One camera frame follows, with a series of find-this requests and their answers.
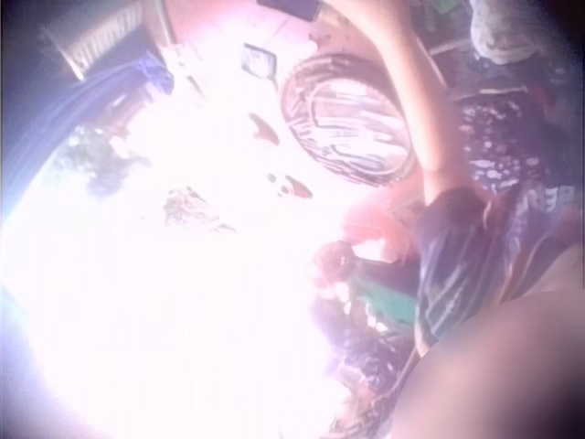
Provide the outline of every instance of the patterned fabric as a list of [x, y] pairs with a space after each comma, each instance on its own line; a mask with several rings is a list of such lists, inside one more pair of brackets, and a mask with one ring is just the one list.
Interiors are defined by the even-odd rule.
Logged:
[[476, 96], [460, 102], [460, 111], [474, 180], [495, 194], [520, 181], [550, 181], [546, 139], [528, 95]]
[[389, 330], [383, 334], [360, 329], [337, 299], [318, 298], [312, 307], [314, 321], [323, 331], [345, 367], [359, 370], [377, 397], [351, 425], [335, 419], [326, 438], [369, 439], [391, 417], [404, 381], [404, 369], [413, 351], [412, 331]]
[[439, 196], [418, 229], [422, 341], [431, 347], [486, 305], [528, 291], [574, 243], [557, 230], [576, 199], [574, 187], [536, 182], [516, 185], [487, 206], [471, 189]]

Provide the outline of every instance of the person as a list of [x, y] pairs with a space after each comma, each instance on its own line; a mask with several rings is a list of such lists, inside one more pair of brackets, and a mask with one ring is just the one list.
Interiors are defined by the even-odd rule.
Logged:
[[542, 282], [580, 287], [582, 188], [562, 179], [555, 187], [523, 180], [494, 199], [479, 197], [456, 111], [417, 44], [408, 2], [326, 3], [378, 49], [422, 169], [427, 207], [416, 227], [419, 354], [468, 318], [530, 294]]
[[[357, 320], [365, 317], [372, 327], [379, 323], [396, 330], [413, 328], [418, 260], [386, 263], [362, 259], [351, 244], [337, 241], [317, 252], [311, 268], [314, 287], [324, 296], [336, 296], [341, 303], [351, 302], [352, 316]], [[346, 297], [336, 292], [339, 286]]]
[[582, 290], [567, 291], [465, 322], [410, 375], [393, 439], [585, 437], [583, 309]]

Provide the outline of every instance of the shirt sleeve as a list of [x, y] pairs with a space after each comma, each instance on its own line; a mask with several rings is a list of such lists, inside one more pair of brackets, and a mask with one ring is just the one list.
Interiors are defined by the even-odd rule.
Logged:
[[485, 295], [503, 280], [502, 249], [484, 228], [484, 209], [472, 189], [457, 188], [441, 194], [421, 214], [415, 325], [417, 337], [429, 348], [477, 314]]

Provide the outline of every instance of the bright light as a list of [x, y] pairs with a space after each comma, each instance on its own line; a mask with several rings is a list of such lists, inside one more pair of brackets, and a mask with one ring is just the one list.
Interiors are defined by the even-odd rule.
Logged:
[[[336, 398], [321, 383], [327, 345], [305, 313], [305, 264], [318, 229], [301, 227], [300, 209], [262, 205], [253, 179], [222, 168], [223, 153], [206, 165], [209, 150], [192, 150], [195, 142], [205, 148], [211, 132], [185, 139], [186, 121], [165, 105], [134, 126], [133, 145], [143, 141], [154, 158], [148, 190], [160, 197], [200, 173], [193, 187], [201, 182], [250, 227], [202, 236], [143, 221], [148, 191], [135, 190], [145, 180], [102, 204], [75, 178], [59, 187], [39, 180], [5, 227], [3, 272], [30, 314], [49, 387], [92, 426], [124, 439], [241, 437], [242, 425], [250, 437], [273, 439], [286, 407], [301, 410], [308, 399], [313, 410], [294, 428], [315, 431], [314, 414]], [[229, 175], [241, 179], [228, 190]], [[250, 204], [258, 210], [246, 222], [234, 211]], [[258, 222], [262, 212], [271, 216]]]

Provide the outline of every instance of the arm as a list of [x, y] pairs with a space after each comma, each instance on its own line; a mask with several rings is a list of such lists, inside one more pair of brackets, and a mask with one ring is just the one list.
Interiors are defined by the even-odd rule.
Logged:
[[406, 0], [326, 0], [378, 49], [399, 95], [423, 171], [425, 200], [470, 187], [456, 116], [410, 25]]

